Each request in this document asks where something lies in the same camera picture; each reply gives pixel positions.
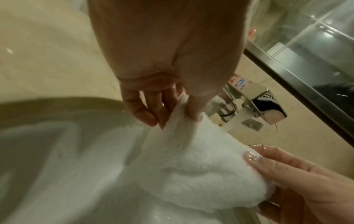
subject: chrome faucet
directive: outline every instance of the chrome faucet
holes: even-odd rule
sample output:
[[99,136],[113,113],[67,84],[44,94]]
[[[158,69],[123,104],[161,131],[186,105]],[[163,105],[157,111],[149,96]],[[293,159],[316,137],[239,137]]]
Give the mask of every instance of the chrome faucet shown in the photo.
[[[219,97],[225,100],[225,103],[219,104],[219,108],[215,107],[207,115],[217,113],[224,122],[228,122],[237,115],[237,106],[234,103],[236,99],[243,100],[242,107],[248,108],[253,112],[254,117],[261,117],[270,125],[287,117],[284,109],[268,88],[238,75],[233,76],[223,87],[223,92],[219,94]],[[264,125],[252,118],[242,124],[256,131],[259,131]]]

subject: sink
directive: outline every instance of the sink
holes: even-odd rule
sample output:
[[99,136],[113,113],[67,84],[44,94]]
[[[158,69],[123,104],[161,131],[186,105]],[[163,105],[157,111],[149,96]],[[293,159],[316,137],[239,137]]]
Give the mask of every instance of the sink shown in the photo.
[[258,223],[247,209],[205,213],[118,185],[148,129],[108,99],[0,105],[0,223]]

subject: towel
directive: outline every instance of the towel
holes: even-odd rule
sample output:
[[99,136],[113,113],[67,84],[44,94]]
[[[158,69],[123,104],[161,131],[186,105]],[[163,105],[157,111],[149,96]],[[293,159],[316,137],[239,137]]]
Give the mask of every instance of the towel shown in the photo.
[[123,170],[120,182],[138,182],[164,201],[206,212],[255,207],[268,199],[274,185],[242,157],[256,152],[205,114],[200,122],[189,119],[187,100],[187,95],[180,96],[163,130],[148,132],[141,154]]

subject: faucet label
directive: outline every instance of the faucet label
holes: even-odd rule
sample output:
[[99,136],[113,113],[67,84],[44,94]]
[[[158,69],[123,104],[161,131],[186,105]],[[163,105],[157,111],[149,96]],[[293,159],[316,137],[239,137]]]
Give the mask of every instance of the faucet label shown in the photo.
[[231,84],[237,90],[243,90],[249,83],[250,83],[249,80],[247,80],[241,76],[233,76],[229,80],[229,84]]

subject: metal trim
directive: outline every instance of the metal trim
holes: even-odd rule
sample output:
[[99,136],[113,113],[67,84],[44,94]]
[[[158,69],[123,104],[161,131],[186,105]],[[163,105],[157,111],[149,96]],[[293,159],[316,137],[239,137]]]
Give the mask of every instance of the metal trim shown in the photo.
[[354,147],[354,119],[251,42],[244,54]]

